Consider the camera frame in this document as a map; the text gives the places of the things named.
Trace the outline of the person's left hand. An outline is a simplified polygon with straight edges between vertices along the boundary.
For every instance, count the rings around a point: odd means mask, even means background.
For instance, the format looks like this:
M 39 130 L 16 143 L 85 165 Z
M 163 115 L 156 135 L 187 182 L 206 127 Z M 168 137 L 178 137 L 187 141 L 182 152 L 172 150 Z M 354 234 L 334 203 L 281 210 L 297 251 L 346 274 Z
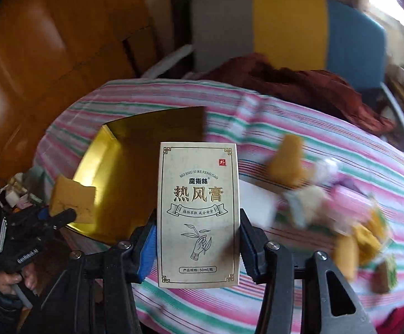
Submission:
M 13 286 L 22 281 L 28 289 L 31 291 L 35 290 L 38 278 L 34 263 L 25 266 L 21 274 L 7 274 L 4 271 L 0 271 L 0 292 L 4 295 L 15 295 L 16 292 Z

